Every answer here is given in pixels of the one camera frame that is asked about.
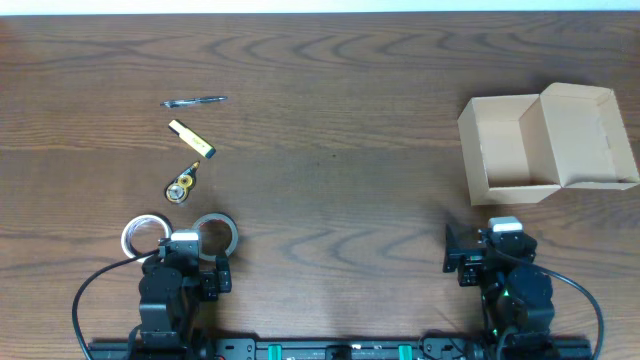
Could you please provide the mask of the grey tape roll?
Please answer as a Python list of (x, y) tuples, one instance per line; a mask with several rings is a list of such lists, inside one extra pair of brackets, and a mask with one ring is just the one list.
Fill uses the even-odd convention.
[[(199, 232), (200, 228), (204, 224), (210, 223), (210, 222), (223, 223), (229, 228), (231, 238), (229, 240), (229, 244), (224, 249), (224, 256), (230, 257), (236, 250), (236, 247), (239, 242), (239, 232), (238, 232), (238, 227), (235, 221), (224, 213), (209, 213), (200, 217), (198, 220), (196, 220), (195, 223), (192, 225), (191, 229), (193, 231)], [(215, 262), (219, 258), (219, 255), (211, 255), (204, 252), (203, 238), (200, 238), (199, 240), (199, 258), (206, 262)]]

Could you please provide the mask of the clear tape roll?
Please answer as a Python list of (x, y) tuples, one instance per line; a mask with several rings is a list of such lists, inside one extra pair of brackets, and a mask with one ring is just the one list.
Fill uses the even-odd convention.
[(146, 224), (155, 224), (161, 227), (163, 235), (157, 240), (159, 244), (162, 240), (168, 239), (173, 233), (170, 222), (163, 216), (155, 214), (143, 214), (131, 219), (123, 228), (120, 238), (120, 246), (123, 253), (130, 259), (136, 258), (137, 262), (144, 263), (148, 255), (144, 255), (133, 245), (133, 237), (136, 231)]

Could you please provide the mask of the brown cardboard box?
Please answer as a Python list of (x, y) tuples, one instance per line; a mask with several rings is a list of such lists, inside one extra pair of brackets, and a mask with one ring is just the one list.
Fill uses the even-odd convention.
[(639, 183), (610, 88), (556, 82), (539, 94), (473, 97), (457, 124), (473, 205), (532, 204), (563, 188)]

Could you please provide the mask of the yellow highlighter marker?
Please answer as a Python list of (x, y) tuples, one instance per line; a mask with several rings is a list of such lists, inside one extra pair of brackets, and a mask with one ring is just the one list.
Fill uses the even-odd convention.
[(210, 159), (216, 153), (216, 149), (210, 143), (200, 137), (181, 121), (177, 119), (172, 120), (168, 124), (168, 128), (206, 159)]

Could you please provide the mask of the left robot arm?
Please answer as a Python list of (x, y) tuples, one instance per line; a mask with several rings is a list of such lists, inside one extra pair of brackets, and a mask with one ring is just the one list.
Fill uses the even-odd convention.
[(195, 253), (162, 250), (142, 266), (141, 323), (129, 335), (127, 359), (214, 359), (216, 349), (195, 327), (200, 305), (232, 289), (229, 259), (202, 271)]

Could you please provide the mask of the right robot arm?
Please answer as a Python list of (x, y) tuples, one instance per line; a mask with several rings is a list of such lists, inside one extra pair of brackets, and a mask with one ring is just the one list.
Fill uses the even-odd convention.
[(514, 217), (493, 218), (477, 235), (480, 245), (465, 248), (454, 227), (445, 227), (443, 271), (456, 272), (461, 287), (480, 288), (484, 334), (468, 357), (557, 359), (552, 281), (534, 268), (537, 241)]

